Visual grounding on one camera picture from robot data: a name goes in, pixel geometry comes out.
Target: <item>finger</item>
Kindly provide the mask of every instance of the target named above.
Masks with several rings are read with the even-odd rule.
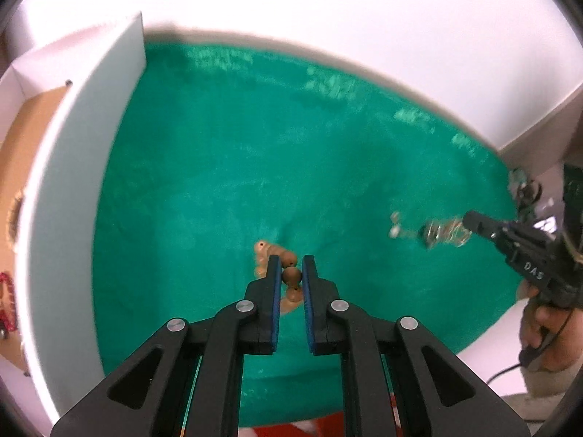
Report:
[[[540,328],[532,327],[530,324],[524,324],[520,329],[520,343],[523,347],[531,346],[540,347],[543,337],[540,334]]]
[[[570,311],[557,309],[546,305],[536,309],[536,321],[544,328],[548,328],[552,333],[559,333],[559,330],[569,317]]]
[[[529,284],[528,291],[527,291],[527,297],[529,299],[532,299],[533,297],[538,296],[539,292],[540,291],[539,291],[539,289],[536,286],[533,286],[533,285]]]
[[[526,299],[528,297],[529,285],[526,279],[520,281],[516,289],[516,300]]]
[[[542,342],[540,335],[540,324],[535,320],[536,302],[529,301],[524,308],[523,317],[520,324],[520,341],[523,347],[528,345],[538,348]]]
[[[561,371],[572,366],[583,355],[583,311],[575,309],[555,342],[543,354],[541,366]]]

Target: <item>green cloth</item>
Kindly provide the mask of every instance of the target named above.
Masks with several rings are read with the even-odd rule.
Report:
[[[112,371],[167,319],[212,317],[254,279],[253,244],[316,257],[373,316],[413,315],[454,352],[511,305],[518,276],[471,238],[389,239],[470,209],[514,216],[506,169],[401,95],[314,63],[227,46],[146,46],[110,156],[93,250],[97,337]],[[241,425],[340,410],[338,357],[308,352],[304,311],[272,357],[246,357]]]

